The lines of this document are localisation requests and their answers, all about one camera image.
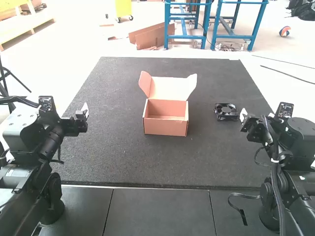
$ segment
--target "flattened cardboard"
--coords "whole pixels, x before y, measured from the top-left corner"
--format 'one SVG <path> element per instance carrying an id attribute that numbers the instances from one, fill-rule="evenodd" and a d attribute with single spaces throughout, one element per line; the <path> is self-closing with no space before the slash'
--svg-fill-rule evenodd
<path id="1" fill-rule="evenodd" d="M 139 86 L 147 96 L 142 116 L 144 133 L 186 136 L 187 99 L 196 84 L 197 74 L 187 78 L 151 77 L 142 71 Z"/>
<path id="2" fill-rule="evenodd" d="M 146 27 L 146 28 L 143 28 L 143 29 L 136 30 L 134 32 L 130 32 L 129 33 L 130 43 L 133 43 L 133 44 L 136 43 L 136 35 L 141 34 L 141 33 L 145 33 L 147 31 L 155 30 L 155 29 L 158 29 L 160 27 L 164 27 L 164 22 L 160 23 L 160 24 L 157 24 L 157 25 L 154 25 L 154 26 L 150 26 L 150 27 Z"/>
<path id="3" fill-rule="evenodd" d="M 175 24 L 169 24 L 167 33 L 173 35 L 175 33 Z M 153 46 L 160 47 L 164 45 L 164 23 L 150 26 L 129 33 L 130 43 L 137 46 L 137 50 L 150 48 Z"/>

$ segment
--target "black fan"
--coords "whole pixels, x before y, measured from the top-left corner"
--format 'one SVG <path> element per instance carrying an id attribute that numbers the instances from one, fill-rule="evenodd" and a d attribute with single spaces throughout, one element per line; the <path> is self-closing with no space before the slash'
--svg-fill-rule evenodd
<path id="1" fill-rule="evenodd" d="M 216 103 L 214 112 L 217 114 L 217 120 L 238 120 L 238 112 L 236 106 L 232 103 Z"/>

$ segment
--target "blue metal stand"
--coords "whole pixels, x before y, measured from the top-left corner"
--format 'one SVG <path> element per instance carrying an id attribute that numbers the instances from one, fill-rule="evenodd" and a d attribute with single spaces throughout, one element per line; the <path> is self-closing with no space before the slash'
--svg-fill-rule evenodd
<path id="1" fill-rule="evenodd" d="M 164 48 L 168 48 L 168 39 L 177 38 L 177 39 L 200 39 L 201 40 L 201 49 L 205 49 L 206 40 L 207 40 L 207 32 L 209 27 L 209 18 L 210 18 L 210 9 L 212 0 L 206 0 L 205 3 L 200 3 L 201 0 L 197 0 L 196 3 L 181 3 L 181 2 L 171 2 L 171 0 L 165 0 L 165 27 L 164 27 Z M 179 5 L 181 13 L 171 13 L 171 5 Z M 191 7 L 189 8 L 189 13 L 185 13 L 183 9 L 183 5 L 197 6 L 196 13 L 191 12 Z M 202 27 L 204 29 L 202 35 L 188 35 L 186 29 L 185 21 L 194 21 L 194 28 L 198 28 L 198 20 L 199 20 L 199 10 L 200 6 L 205 5 L 205 15 L 203 19 Z M 181 20 L 183 34 L 182 35 L 168 35 L 167 29 L 168 24 L 171 20 Z"/>
<path id="2" fill-rule="evenodd" d="M 222 17 L 222 16 L 220 16 L 222 3 L 236 4 L 235 13 L 234 13 L 233 17 L 225 17 L 225 16 Z M 257 36 L 257 33 L 258 33 L 258 29 L 259 29 L 259 26 L 260 26 L 260 22 L 261 22 L 262 16 L 264 14 L 266 5 L 268 3 L 269 3 L 268 0 L 262 0 L 261 2 L 254 2 L 254 1 L 242 2 L 242 0 L 237 0 L 237 1 L 219 0 L 216 16 L 215 17 L 214 16 L 210 17 L 210 19 L 215 19 L 215 24 L 214 24 L 214 28 L 213 28 L 213 34 L 212 34 L 212 42 L 211 42 L 211 47 L 210 47 L 211 50 L 215 49 L 217 38 L 238 38 L 238 39 L 250 40 L 251 43 L 247 47 L 247 50 L 251 51 L 253 46 L 254 46 L 254 42 L 255 42 L 255 39 L 256 39 L 256 36 Z M 254 26 L 254 29 L 253 29 L 251 35 L 236 35 L 234 33 L 234 30 L 233 30 L 235 28 L 238 11 L 240 9 L 240 5 L 241 4 L 260 4 L 261 5 L 259 13 L 258 13 L 258 16 L 257 16 L 256 23 L 255 23 L 255 26 Z M 233 20 L 233 23 L 232 23 L 231 27 L 227 24 L 225 19 Z M 225 28 L 225 30 L 226 30 L 226 32 L 228 34 L 217 34 L 219 23 L 221 23 L 223 25 L 223 27 Z"/>

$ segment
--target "concrete floor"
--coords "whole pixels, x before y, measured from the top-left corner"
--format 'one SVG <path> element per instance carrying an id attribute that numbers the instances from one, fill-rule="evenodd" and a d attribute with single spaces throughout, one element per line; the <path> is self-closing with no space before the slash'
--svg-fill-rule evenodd
<path id="1" fill-rule="evenodd" d="M 22 35 L 4 44 L 6 50 L 1 52 L 1 59 L 3 65 L 33 91 L 30 98 L 36 101 L 38 95 L 54 96 L 60 115 L 67 109 L 100 56 L 226 58 L 242 60 L 274 111 L 279 102 L 292 102 L 295 104 L 294 116 L 315 121 L 315 111 L 310 109 L 311 106 L 308 104 L 314 100 L 314 85 L 261 68 L 259 65 L 263 64 L 313 82 L 315 82 L 314 70 L 252 56 L 259 55 L 308 66 L 314 63 L 315 49 L 309 45 L 315 34 L 311 30 L 314 23 L 301 21 L 296 17 L 284 18 L 289 15 L 288 10 L 285 9 L 288 0 L 271 1 L 267 5 L 251 53 L 213 52 L 209 50 L 209 43 L 206 45 L 207 50 L 193 49 L 189 45 L 184 45 L 167 51 L 137 51 L 135 46 L 129 43 L 128 38 L 106 40 L 108 35 L 112 35 L 113 30 L 119 35 L 127 36 L 130 31 L 163 22 L 164 3 L 162 2 L 133 1 L 134 20 L 129 21 L 126 18 L 123 23 L 116 24 L 112 29 L 100 28 L 99 24 L 104 22 L 105 13 L 108 13 L 110 18 L 115 16 L 113 0 L 47 0 L 46 2 L 48 5 L 46 10 L 54 13 L 57 22 L 39 27 L 36 34 L 32 36 Z M 211 15 L 215 15 L 216 2 L 213 3 Z M 233 15 L 234 7 L 232 4 L 227 4 L 222 9 L 222 15 Z M 258 10 L 259 6 L 240 7 L 236 33 L 251 33 Z M 290 36 L 282 38 L 279 36 L 279 30 L 287 25 L 292 28 Z M 213 25 L 208 31 L 209 40 L 211 40 L 212 27 Z M 15 82 L 8 80 L 8 83 L 11 94 L 27 94 Z M 8 115 L 7 108 L 1 107 L 0 114 L 4 119 Z"/>

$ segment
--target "black cable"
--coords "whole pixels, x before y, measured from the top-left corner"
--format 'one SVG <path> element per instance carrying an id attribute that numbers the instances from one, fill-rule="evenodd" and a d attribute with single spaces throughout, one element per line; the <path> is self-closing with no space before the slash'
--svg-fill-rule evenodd
<path id="1" fill-rule="evenodd" d="M 257 57 L 257 58 L 265 58 L 265 57 L 256 56 L 256 55 L 252 55 L 252 56 Z M 306 68 L 310 68 L 310 69 L 315 69 L 314 67 L 310 67 L 310 66 L 306 66 L 306 65 L 300 65 L 300 64 L 296 64 L 296 63 L 292 63 L 292 62 L 288 62 L 288 61 L 284 61 L 284 60 L 277 60 L 277 59 L 272 59 L 272 58 L 265 58 L 265 59 L 280 61 L 280 62 L 284 62 L 284 63 L 288 63 L 288 64 L 292 64 L 292 65 L 298 65 L 298 66 L 302 66 L 302 67 L 306 67 Z"/>
<path id="2" fill-rule="evenodd" d="M 275 199 L 278 206 L 279 212 L 279 224 L 280 224 L 280 236 L 285 236 L 285 208 L 282 202 L 281 193 L 278 187 L 278 166 L 279 166 L 279 146 L 278 146 L 278 137 L 276 137 L 276 133 L 273 130 L 272 126 L 268 123 L 267 117 L 262 116 L 264 119 L 264 126 L 270 133 L 273 143 L 274 143 L 274 153 L 273 153 L 273 163 L 271 167 L 271 185 L 274 191 Z"/>
<path id="3" fill-rule="evenodd" d="M 6 203 L 2 204 L 2 205 L 0 206 L 0 208 L 4 207 L 5 205 L 7 205 L 7 204 L 9 204 L 9 203 L 11 203 L 11 202 L 14 202 L 14 201 L 16 201 L 16 200 L 17 200 L 17 199 L 13 199 L 13 200 L 7 201 Z"/>
<path id="4" fill-rule="evenodd" d="M 241 198 L 246 198 L 246 199 L 260 199 L 260 195 L 247 195 L 247 194 L 243 194 L 243 193 L 230 193 L 230 195 L 228 195 L 227 203 L 232 208 L 236 209 L 240 213 L 244 225 L 247 226 L 247 220 L 246 220 L 246 216 L 245 216 L 244 210 L 243 209 L 239 209 L 237 206 L 232 204 L 230 202 L 230 197 L 241 197 Z"/>
<path id="5" fill-rule="evenodd" d="M 315 85 L 315 83 L 313 83 L 313 82 L 310 82 L 310 81 L 307 81 L 307 80 L 302 80 L 302 79 L 300 79 L 300 78 L 298 78 L 298 77 L 295 77 L 295 76 L 293 76 L 293 75 L 284 73 L 284 72 L 282 72 L 282 71 L 279 71 L 279 70 L 276 70 L 276 69 L 273 69 L 273 68 L 270 68 L 270 67 L 267 67 L 267 66 L 264 66 L 264 65 L 260 65 L 260 66 L 263 67 L 263 68 L 269 69 L 269 70 L 277 71 L 277 72 L 279 72 L 279 73 L 282 73 L 282 74 L 287 75 L 287 76 L 290 76 L 290 77 L 292 77 L 292 78 L 294 78 L 294 79 L 297 79 L 297 80 L 300 80 L 300 81 L 309 83 L 309 84 L 311 84 L 311 85 Z"/>
<path id="6" fill-rule="evenodd" d="M 259 166 L 271 167 L 270 164 L 257 161 L 257 155 L 258 155 L 258 153 L 259 153 L 261 150 L 263 150 L 264 148 L 265 148 L 265 147 L 260 147 L 260 148 L 258 148 L 258 150 L 256 151 L 255 156 L 254 156 L 254 162 L 255 162 L 257 165 L 259 165 Z"/>

